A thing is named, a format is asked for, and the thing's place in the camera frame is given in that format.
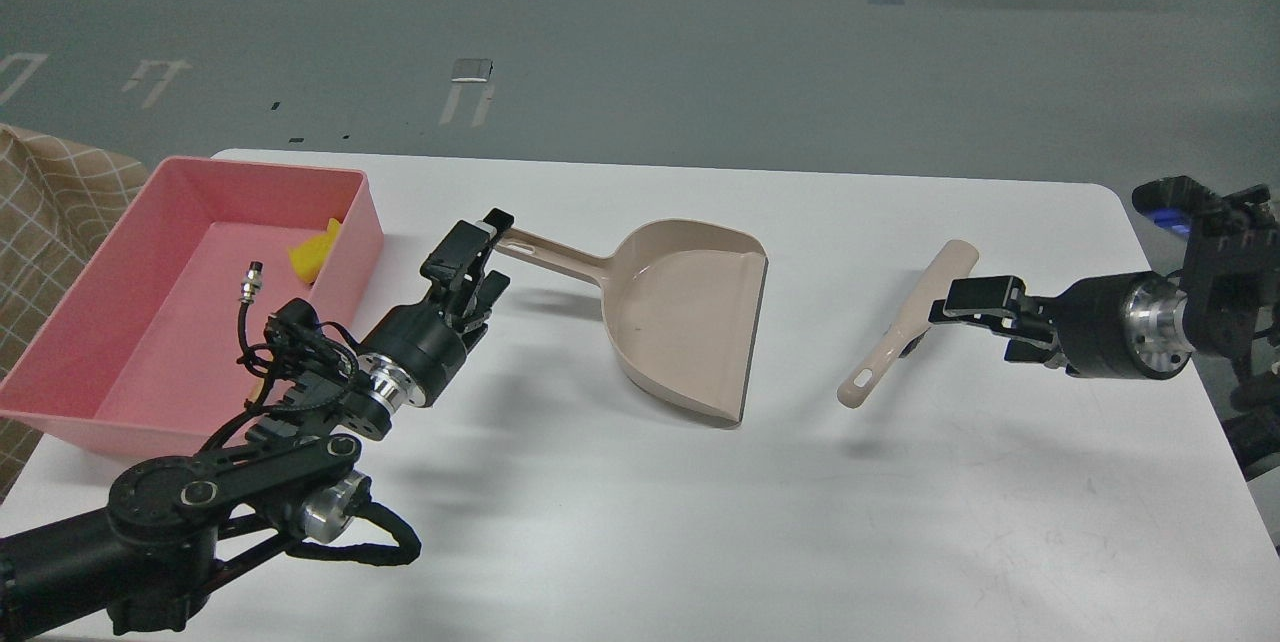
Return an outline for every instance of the gray floor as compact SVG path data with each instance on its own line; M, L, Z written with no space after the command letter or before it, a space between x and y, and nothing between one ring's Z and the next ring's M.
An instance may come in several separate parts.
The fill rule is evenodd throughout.
M1280 191L1276 0L0 0L14 52L49 58L0 121L146 164L297 147ZM442 124L457 58L495 64L479 127L479 86ZM164 68L122 91L141 60L191 68L143 106ZM1228 370L1201 370L1225 411Z

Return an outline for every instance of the dustpan handle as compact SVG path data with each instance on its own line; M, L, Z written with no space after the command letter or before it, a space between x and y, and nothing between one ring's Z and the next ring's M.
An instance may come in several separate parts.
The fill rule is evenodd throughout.
M567 276L581 279L582 283L591 283L595 286L604 286L605 261L595 254L586 254L584 251L562 246L559 242L548 240L545 237L532 235L532 233L512 226L494 246L499 253L511 258L525 260L538 267L549 269L552 272L567 274Z

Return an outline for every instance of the brush handle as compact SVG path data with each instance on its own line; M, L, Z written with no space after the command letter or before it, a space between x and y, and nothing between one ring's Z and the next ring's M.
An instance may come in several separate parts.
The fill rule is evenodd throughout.
M858 408L870 395L876 384L888 372L893 359L897 359L911 340L929 331L929 309L933 301L941 301L951 290L955 279L968 278L973 265L978 263L978 249L965 240L948 240L929 267L924 269L910 295L906 295L902 308L893 320L893 326L884 333L876 349L867 356L845 382L836 390L836 399L846 408Z

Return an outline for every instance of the beige plastic handle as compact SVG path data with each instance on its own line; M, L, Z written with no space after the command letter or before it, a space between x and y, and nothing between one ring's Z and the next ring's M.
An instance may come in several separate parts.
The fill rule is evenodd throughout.
M548 240L545 237L534 235L534 233L515 226L503 233L494 249L512 256L512 258L535 263L538 267L549 269L552 272L581 279L582 283L591 283L595 286L604 286L604 279L608 278L609 260L586 254L584 251L562 246L559 242Z
M876 349L867 356L849 379L836 391L836 399L846 408L858 408L870 395L876 384L888 372L893 359L905 347L929 329L929 309L933 301L941 301L951 290L951 281L968 278L978 263L978 249L965 240L948 240L933 262L920 274L914 290L906 295L893 326L884 333Z

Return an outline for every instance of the white table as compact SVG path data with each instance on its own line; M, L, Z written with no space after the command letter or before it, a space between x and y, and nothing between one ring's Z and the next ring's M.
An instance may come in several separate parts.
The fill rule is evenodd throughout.
M415 301L456 219L607 254L698 217L769 253L737 428L621 372L594 286L512 276L435 408L358 468L421 535L372 569L280 558L146 639L1258 639L1280 564L1194 372L1080 381L937 327L858 411L837 384L950 237L1032 294L1146 269L1097 185L229 150L361 168L387 246L353 333ZM105 503L123 460L46 437L0 506L9 535ZM364 529L339 540L352 544ZM106 638L105 614L59 634Z

